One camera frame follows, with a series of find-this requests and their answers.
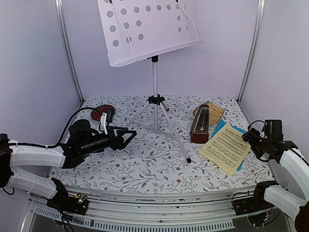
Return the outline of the yellow sheet music page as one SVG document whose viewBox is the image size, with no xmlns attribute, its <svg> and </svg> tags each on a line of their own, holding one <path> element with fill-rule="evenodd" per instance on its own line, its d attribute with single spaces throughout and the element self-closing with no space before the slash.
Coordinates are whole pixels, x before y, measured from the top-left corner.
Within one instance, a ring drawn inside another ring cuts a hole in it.
<svg viewBox="0 0 309 232">
<path fill-rule="evenodd" d="M 232 176 L 251 152 L 249 143 L 243 141 L 242 135 L 242 132 L 226 123 L 198 153 Z"/>
</svg>

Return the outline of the white blue sheet music booklet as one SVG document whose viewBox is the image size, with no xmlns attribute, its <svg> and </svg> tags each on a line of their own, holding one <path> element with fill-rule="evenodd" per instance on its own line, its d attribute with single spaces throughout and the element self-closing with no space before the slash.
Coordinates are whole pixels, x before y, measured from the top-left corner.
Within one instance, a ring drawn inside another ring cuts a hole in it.
<svg viewBox="0 0 309 232">
<path fill-rule="evenodd" d="M 217 152 L 214 162 L 229 175 L 239 170 L 250 153 L 249 144 L 242 139 L 245 132 L 221 120 L 213 133 L 215 140 L 211 145 Z"/>
</svg>

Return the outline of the dark red wooden metronome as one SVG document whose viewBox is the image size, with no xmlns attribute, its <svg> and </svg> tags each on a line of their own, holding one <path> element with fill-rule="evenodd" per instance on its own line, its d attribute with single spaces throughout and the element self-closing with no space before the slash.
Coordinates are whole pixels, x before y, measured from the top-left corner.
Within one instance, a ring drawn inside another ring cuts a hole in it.
<svg viewBox="0 0 309 232">
<path fill-rule="evenodd" d="M 190 140 L 195 144 L 205 144 L 209 140 L 210 109 L 207 104 L 202 104 L 194 117 Z"/>
</svg>

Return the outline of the white tripod music stand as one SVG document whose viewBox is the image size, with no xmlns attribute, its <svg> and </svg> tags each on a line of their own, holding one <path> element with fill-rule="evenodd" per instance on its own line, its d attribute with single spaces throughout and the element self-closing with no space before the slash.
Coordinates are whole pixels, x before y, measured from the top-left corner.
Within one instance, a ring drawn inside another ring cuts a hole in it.
<svg viewBox="0 0 309 232">
<path fill-rule="evenodd" d="M 152 61 L 154 131 L 159 132 L 158 111 L 170 125 L 188 163 L 191 163 L 158 94 L 159 55 L 198 45 L 195 0 L 99 0 L 98 9 L 111 67 L 122 67 L 144 59 Z"/>
</svg>

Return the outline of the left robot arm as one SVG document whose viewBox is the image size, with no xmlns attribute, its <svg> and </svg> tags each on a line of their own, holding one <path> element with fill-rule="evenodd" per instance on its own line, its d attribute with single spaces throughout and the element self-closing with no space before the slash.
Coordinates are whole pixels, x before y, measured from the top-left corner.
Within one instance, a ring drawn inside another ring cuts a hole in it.
<svg viewBox="0 0 309 232">
<path fill-rule="evenodd" d="M 79 119 L 69 126 L 66 143 L 39 145 L 10 140 L 7 134 L 0 135 L 0 186 L 18 188 L 41 195 L 67 210 L 71 201 L 82 203 L 84 197 L 70 197 L 60 180 L 44 178 L 21 166 L 50 166 L 73 169 L 83 163 L 86 156 L 102 152 L 106 148 L 122 150 L 136 136 L 136 131 L 124 127 L 109 126 L 113 112 L 102 113 L 99 129 L 93 129 L 86 119 Z"/>
</svg>

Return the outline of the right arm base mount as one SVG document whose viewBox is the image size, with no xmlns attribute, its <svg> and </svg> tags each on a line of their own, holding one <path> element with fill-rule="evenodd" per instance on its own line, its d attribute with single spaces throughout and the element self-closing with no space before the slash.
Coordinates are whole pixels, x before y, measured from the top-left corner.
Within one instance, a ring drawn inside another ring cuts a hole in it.
<svg viewBox="0 0 309 232">
<path fill-rule="evenodd" d="M 270 222 L 273 205 L 251 195 L 249 191 L 235 193 L 231 204 L 235 214 L 237 216 L 246 215 L 249 223 L 254 227 L 262 227 Z"/>
</svg>

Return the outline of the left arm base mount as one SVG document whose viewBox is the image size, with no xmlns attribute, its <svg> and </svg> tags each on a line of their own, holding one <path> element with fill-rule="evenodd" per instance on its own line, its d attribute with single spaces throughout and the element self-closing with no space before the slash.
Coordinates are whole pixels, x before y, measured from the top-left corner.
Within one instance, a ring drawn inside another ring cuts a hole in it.
<svg viewBox="0 0 309 232">
<path fill-rule="evenodd" d="M 69 212 L 85 216 L 89 201 L 86 195 L 80 193 L 74 196 L 69 196 L 67 192 L 58 191 L 53 198 L 47 200 L 46 205 L 61 212 Z"/>
</svg>

